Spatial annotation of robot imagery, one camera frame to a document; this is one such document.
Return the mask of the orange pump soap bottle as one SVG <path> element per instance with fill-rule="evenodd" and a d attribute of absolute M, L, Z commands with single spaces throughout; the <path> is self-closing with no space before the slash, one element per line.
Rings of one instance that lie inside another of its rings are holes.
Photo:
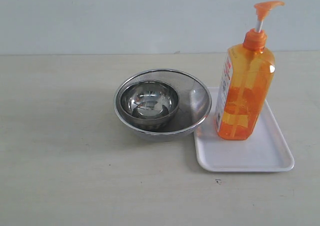
<path fill-rule="evenodd" d="M 253 133 L 276 69 L 262 26 L 270 10 L 283 5 L 282 1 L 255 4 L 256 26 L 243 43 L 227 50 L 214 112 L 216 132 L 223 139 L 246 140 Z"/>

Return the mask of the steel mesh strainer bowl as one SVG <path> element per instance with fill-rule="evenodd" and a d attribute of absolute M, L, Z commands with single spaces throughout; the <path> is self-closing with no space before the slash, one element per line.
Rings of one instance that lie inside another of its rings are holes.
<path fill-rule="evenodd" d="M 120 95 L 125 87 L 142 80 L 169 83 L 180 95 L 177 113 L 162 127 L 137 127 L 121 110 Z M 172 141 L 193 133 L 204 122 L 212 107 L 212 97 L 207 86 L 191 74 L 174 69 L 151 69 L 124 81 L 114 95 L 113 105 L 119 120 L 137 136 L 152 141 Z"/>

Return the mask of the small stainless steel bowl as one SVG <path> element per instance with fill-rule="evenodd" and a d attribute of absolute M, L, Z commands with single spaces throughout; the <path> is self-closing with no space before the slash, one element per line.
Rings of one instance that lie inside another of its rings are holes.
<path fill-rule="evenodd" d="M 180 95 L 169 83 L 142 80 L 126 86 L 119 103 L 125 116 L 137 127 L 162 127 L 176 115 Z"/>

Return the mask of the white rectangular plastic tray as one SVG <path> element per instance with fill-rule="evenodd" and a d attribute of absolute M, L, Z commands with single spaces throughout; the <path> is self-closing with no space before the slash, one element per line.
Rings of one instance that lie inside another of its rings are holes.
<path fill-rule="evenodd" d="M 214 111 L 211 111 L 193 134 L 197 161 L 209 172 L 285 172 L 295 165 L 267 102 L 247 140 L 224 140 L 215 130 Z"/>

